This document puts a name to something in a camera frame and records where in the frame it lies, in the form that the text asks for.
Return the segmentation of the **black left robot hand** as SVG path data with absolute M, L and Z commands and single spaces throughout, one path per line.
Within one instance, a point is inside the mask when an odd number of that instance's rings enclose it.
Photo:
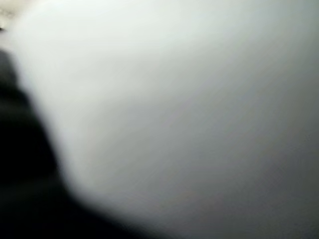
M 11 55 L 0 52 L 0 236 L 3 239 L 156 239 L 102 218 L 62 182 L 41 121 L 18 88 Z

